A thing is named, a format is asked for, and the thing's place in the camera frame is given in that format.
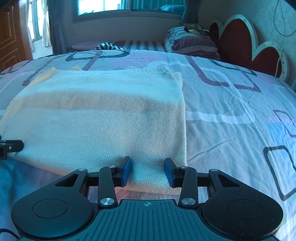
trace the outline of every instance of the cream knit garment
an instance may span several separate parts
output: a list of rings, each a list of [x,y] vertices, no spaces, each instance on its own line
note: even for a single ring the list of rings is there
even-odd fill
[[[10,157],[65,175],[99,171],[132,159],[127,190],[176,194],[163,163],[186,165],[182,76],[167,67],[115,71],[60,71],[39,75],[0,120],[3,139],[24,149]]]

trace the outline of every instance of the bed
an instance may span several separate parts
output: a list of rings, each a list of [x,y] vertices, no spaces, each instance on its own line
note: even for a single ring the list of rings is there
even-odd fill
[[[224,25],[215,20],[210,36],[224,62],[160,51],[74,52],[23,61],[0,73],[0,116],[36,76],[55,67],[115,70],[128,66],[180,72],[186,105],[187,162],[198,172],[217,168],[276,200],[284,211],[279,240],[296,238],[296,94],[286,84],[289,66],[277,43],[258,46],[242,15]],[[231,43],[239,43],[230,48]],[[10,212],[21,197],[60,175],[9,158],[0,162],[0,228],[16,232]],[[176,199],[176,195],[116,190],[118,199]],[[89,200],[96,202],[91,189]],[[199,189],[199,202],[207,200]],[[1,234],[0,240],[14,240]]]

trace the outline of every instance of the pink pillow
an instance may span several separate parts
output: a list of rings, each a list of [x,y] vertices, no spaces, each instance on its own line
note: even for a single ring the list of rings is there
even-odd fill
[[[99,40],[92,41],[92,42],[83,42],[83,43],[74,44],[71,46],[71,48],[74,50],[90,50],[90,49],[93,50],[103,42],[104,41],[99,41]]]

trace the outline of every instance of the black robotic gripper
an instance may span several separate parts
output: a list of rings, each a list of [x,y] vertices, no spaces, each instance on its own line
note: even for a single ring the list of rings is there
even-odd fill
[[[270,197],[226,173],[198,173],[177,167],[170,158],[164,172],[175,200],[121,200],[114,187],[124,187],[131,171],[127,156],[121,167],[88,173],[81,168],[23,197],[12,209],[21,241],[256,241],[277,240],[283,210]],[[98,202],[87,197],[98,186]],[[198,203],[198,187],[208,200]]]

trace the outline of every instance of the patterned bedspread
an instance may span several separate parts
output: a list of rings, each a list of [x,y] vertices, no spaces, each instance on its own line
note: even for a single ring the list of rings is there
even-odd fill
[[[180,72],[186,104],[187,161],[198,172],[217,168],[275,199],[284,210],[277,238],[296,240],[296,95],[273,76],[215,60],[174,53],[131,50],[70,53],[24,61],[0,74],[0,117],[10,101],[38,74],[67,70],[159,68]],[[0,162],[0,228],[14,230],[13,204],[56,180],[46,170],[9,159]],[[199,201],[207,199],[199,190]],[[95,202],[95,189],[89,199]],[[118,199],[164,196],[117,190]],[[0,240],[9,240],[0,236]]]

